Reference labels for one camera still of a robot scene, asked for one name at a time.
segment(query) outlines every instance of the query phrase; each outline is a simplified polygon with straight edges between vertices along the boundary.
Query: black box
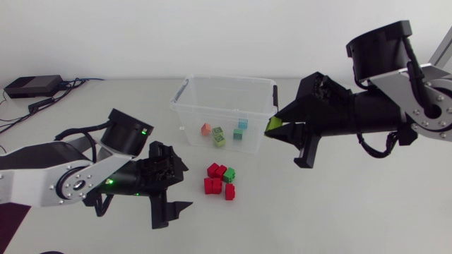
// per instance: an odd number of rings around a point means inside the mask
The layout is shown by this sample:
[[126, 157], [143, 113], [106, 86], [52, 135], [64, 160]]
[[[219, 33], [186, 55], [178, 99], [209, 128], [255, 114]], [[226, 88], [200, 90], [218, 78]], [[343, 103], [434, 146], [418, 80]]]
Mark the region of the black box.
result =
[[60, 75], [20, 77], [5, 87], [5, 92], [10, 98], [52, 97], [58, 92], [61, 81]]

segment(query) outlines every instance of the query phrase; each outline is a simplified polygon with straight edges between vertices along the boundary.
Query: white tabletop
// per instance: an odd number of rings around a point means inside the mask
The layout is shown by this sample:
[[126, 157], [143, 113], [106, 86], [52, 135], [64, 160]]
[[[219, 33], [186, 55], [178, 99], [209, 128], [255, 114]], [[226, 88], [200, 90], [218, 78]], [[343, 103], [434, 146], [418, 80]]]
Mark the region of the white tabletop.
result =
[[[299, 80], [276, 80], [280, 106]], [[52, 141], [67, 128], [107, 120], [112, 108], [155, 127], [148, 143], [173, 145], [188, 166], [168, 200], [192, 201], [165, 229], [152, 230], [150, 202], [115, 196], [98, 218], [83, 203], [34, 207], [7, 253], [450, 253], [450, 143], [419, 137], [386, 159], [370, 157], [354, 135], [322, 138], [314, 169], [293, 163], [295, 147], [264, 138], [257, 155], [193, 147], [169, 108], [181, 80], [90, 81], [0, 135], [8, 151]], [[13, 99], [0, 118], [25, 115], [42, 98]], [[102, 131], [93, 133], [100, 137]], [[383, 149], [386, 134], [367, 135]], [[147, 146], [139, 158], [147, 155]], [[234, 167], [237, 196], [205, 195], [206, 167]]]

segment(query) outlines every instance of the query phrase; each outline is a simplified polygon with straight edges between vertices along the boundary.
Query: clear plastic bin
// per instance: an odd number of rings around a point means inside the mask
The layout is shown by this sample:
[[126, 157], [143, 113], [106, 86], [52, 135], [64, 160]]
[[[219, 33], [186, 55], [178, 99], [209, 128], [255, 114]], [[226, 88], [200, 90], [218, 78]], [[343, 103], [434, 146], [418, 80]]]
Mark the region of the clear plastic bin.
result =
[[[188, 75], [171, 99], [191, 145], [257, 153], [273, 105], [273, 80], [211, 75]], [[239, 119], [247, 119], [241, 140], [233, 138]], [[221, 127], [226, 143], [216, 147], [213, 135], [201, 134], [203, 124]]]

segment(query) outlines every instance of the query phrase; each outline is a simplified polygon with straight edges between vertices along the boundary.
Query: cube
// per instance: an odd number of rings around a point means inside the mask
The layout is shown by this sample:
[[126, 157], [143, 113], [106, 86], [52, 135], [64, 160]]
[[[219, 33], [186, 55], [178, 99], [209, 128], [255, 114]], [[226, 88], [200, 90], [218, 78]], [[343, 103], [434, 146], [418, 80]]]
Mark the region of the cube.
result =
[[212, 131], [212, 127], [210, 124], [205, 123], [203, 127], [201, 127], [201, 134], [203, 135], [209, 135], [209, 133]]
[[204, 179], [204, 192], [206, 195], [212, 194], [212, 186], [213, 186], [213, 180], [210, 178]]
[[239, 128], [247, 129], [248, 128], [248, 119], [239, 119]]
[[220, 166], [218, 166], [218, 164], [213, 163], [210, 167], [207, 168], [207, 175], [210, 178], [213, 178], [215, 171], [219, 168]]
[[222, 191], [222, 181], [221, 179], [213, 179], [212, 184], [212, 193], [213, 194], [220, 194]]
[[226, 183], [225, 198], [226, 200], [234, 200], [235, 198], [235, 186], [232, 183]]
[[213, 178], [219, 178], [223, 179], [223, 174], [226, 172], [227, 167], [221, 165], [217, 170], [215, 170], [215, 173], [213, 173]]
[[222, 135], [215, 135], [213, 137], [213, 142], [217, 147], [223, 146], [226, 143], [226, 139]]
[[242, 140], [243, 136], [243, 130], [241, 129], [234, 129], [233, 138], [235, 140]]
[[225, 133], [223, 133], [223, 129], [221, 129], [221, 127], [215, 127], [212, 129], [212, 134], [215, 135], [224, 135]]
[[273, 130], [274, 128], [281, 127], [282, 125], [283, 125], [283, 120], [279, 119], [279, 118], [276, 117], [276, 116], [272, 116], [272, 117], [270, 118], [270, 121], [269, 121], [268, 124], [267, 124], [266, 131], [271, 131], [271, 130]]
[[227, 168], [226, 172], [223, 174], [223, 181], [225, 183], [231, 183], [235, 178], [235, 170], [232, 167]]

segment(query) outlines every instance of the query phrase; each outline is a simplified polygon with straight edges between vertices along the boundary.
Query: white wall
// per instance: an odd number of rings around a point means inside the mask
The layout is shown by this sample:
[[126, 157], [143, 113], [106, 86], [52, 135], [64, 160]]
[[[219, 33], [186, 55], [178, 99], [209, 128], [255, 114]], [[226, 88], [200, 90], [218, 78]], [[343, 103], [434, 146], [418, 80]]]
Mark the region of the white wall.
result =
[[0, 0], [0, 87], [19, 76], [187, 73], [352, 82], [345, 45], [408, 19], [427, 62], [452, 25], [450, 0]]

